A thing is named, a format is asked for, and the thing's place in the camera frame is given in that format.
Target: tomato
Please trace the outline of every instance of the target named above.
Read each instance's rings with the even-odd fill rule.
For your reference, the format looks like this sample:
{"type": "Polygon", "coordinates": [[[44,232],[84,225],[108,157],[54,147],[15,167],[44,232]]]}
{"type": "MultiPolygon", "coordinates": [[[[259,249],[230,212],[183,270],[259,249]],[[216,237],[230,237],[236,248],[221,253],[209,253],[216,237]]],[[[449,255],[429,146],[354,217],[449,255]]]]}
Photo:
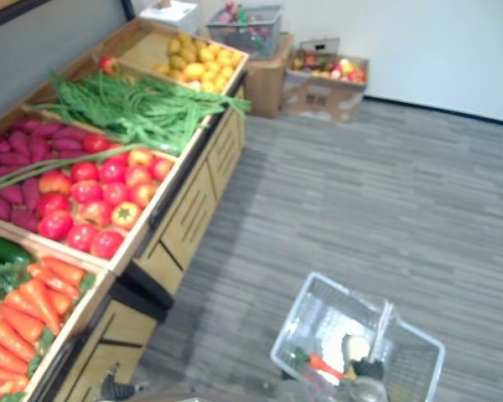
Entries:
{"type": "Polygon", "coordinates": [[[98,134],[91,134],[82,140],[82,146],[89,153],[103,152],[111,145],[108,138],[98,134]]]}
{"type": "Polygon", "coordinates": [[[128,201],[128,187],[125,183],[108,183],[102,191],[102,199],[110,205],[128,201]]]}
{"type": "Polygon", "coordinates": [[[106,226],[111,222],[112,206],[109,203],[97,199],[80,206],[80,216],[97,226],[106,226]]]}
{"type": "Polygon", "coordinates": [[[102,199],[102,187],[96,180],[82,180],[73,184],[70,194],[78,203],[87,203],[102,199]]]}
{"type": "Polygon", "coordinates": [[[106,161],[99,169],[99,178],[103,183],[115,183],[125,181],[127,167],[120,162],[106,161]]]}
{"type": "Polygon", "coordinates": [[[49,193],[42,195],[36,206],[39,216],[45,216],[56,211],[70,211],[69,199],[60,193],[49,193]]]}
{"type": "Polygon", "coordinates": [[[63,240],[73,227],[73,217],[66,211],[55,211],[44,216],[37,230],[40,235],[52,240],[63,240]]]}
{"type": "Polygon", "coordinates": [[[67,234],[67,245],[73,249],[89,251],[99,229],[92,224],[75,224],[67,234]]]}
{"type": "Polygon", "coordinates": [[[82,180],[98,180],[99,172],[93,162],[78,162],[70,167],[70,176],[73,179],[73,183],[82,180]]]}
{"type": "Polygon", "coordinates": [[[125,238],[114,229],[105,229],[95,235],[91,242],[91,253],[101,258],[112,258],[125,238]]]}
{"type": "Polygon", "coordinates": [[[111,213],[111,222],[115,226],[130,230],[142,214],[142,209],[135,203],[121,203],[111,213]]]}

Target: apple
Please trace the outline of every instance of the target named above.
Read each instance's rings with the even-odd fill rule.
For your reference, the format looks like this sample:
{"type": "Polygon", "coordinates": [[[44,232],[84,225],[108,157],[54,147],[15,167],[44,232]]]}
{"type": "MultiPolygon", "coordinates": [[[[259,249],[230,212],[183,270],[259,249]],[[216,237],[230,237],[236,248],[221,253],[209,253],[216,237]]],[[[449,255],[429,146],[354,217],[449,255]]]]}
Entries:
{"type": "Polygon", "coordinates": [[[153,195],[157,192],[157,186],[152,183],[140,183],[131,188],[131,201],[145,208],[153,195]]]}
{"type": "Polygon", "coordinates": [[[134,148],[128,153],[128,166],[151,167],[153,153],[147,148],[134,148]]]}
{"type": "Polygon", "coordinates": [[[168,159],[164,159],[163,157],[156,157],[151,164],[151,175],[153,178],[159,181],[163,181],[166,176],[168,176],[169,171],[171,170],[173,162],[168,159]]]}
{"type": "Polygon", "coordinates": [[[149,169],[144,166],[127,167],[125,172],[125,183],[132,188],[141,183],[151,183],[153,178],[149,169]]]}
{"type": "Polygon", "coordinates": [[[97,199],[96,201],[82,204],[79,215],[92,224],[106,226],[111,222],[112,210],[113,208],[109,203],[97,199]]]}

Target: lemon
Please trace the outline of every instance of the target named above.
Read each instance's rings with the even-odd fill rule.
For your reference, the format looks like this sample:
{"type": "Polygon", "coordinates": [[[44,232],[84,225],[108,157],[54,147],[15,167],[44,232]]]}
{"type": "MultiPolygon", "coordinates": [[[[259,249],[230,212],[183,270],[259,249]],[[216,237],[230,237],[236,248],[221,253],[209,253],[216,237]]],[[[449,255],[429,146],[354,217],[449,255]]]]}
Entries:
{"type": "Polygon", "coordinates": [[[201,63],[191,63],[186,66],[183,73],[187,80],[200,80],[205,72],[205,67],[201,63]]]}
{"type": "Polygon", "coordinates": [[[177,54],[181,50],[181,43],[178,39],[171,39],[168,45],[168,54],[177,54]]]}
{"type": "Polygon", "coordinates": [[[175,55],[171,56],[169,64],[176,70],[182,70],[184,67],[186,67],[186,60],[184,60],[181,56],[175,55]]]}

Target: yellow fruit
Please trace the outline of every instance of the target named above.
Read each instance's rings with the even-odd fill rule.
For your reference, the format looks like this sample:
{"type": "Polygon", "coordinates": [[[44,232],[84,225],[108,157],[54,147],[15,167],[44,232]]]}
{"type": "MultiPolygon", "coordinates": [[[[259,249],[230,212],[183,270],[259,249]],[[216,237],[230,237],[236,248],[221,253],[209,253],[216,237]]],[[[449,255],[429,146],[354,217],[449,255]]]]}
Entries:
{"type": "Polygon", "coordinates": [[[220,65],[218,63],[216,63],[215,61],[205,62],[205,68],[208,71],[214,71],[215,73],[218,73],[218,71],[220,71],[220,65]]]}
{"type": "Polygon", "coordinates": [[[169,64],[164,62],[164,63],[155,63],[153,66],[153,71],[155,73],[159,73],[162,75],[168,75],[169,74],[169,64]]]}
{"type": "Polygon", "coordinates": [[[217,44],[210,44],[209,46],[207,46],[207,49],[214,55],[218,55],[218,53],[220,52],[221,50],[221,47],[218,46],[217,44]]]}
{"type": "Polygon", "coordinates": [[[181,50],[181,47],[178,39],[171,39],[168,45],[168,54],[177,54],[181,50]]]}
{"type": "Polygon", "coordinates": [[[171,56],[169,64],[172,66],[172,68],[176,70],[182,70],[184,69],[184,67],[186,67],[186,61],[181,56],[178,55],[171,56]]]}
{"type": "Polygon", "coordinates": [[[205,67],[201,63],[188,64],[183,73],[187,80],[200,80],[205,72],[205,67]]]}
{"type": "Polygon", "coordinates": [[[215,56],[207,48],[200,50],[200,60],[204,63],[214,61],[215,56]]]}
{"type": "Polygon", "coordinates": [[[229,80],[229,79],[233,76],[233,73],[234,73],[234,72],[235,72],[235,71],[233,70],[233,68],[232,68],[232,67],[230,67],[230,66],[226,66],[226,67],[224,67],[223,69],[221,69],[220,75],[221,75],[222,77],[226,77],[226,78],[229,80]]]}

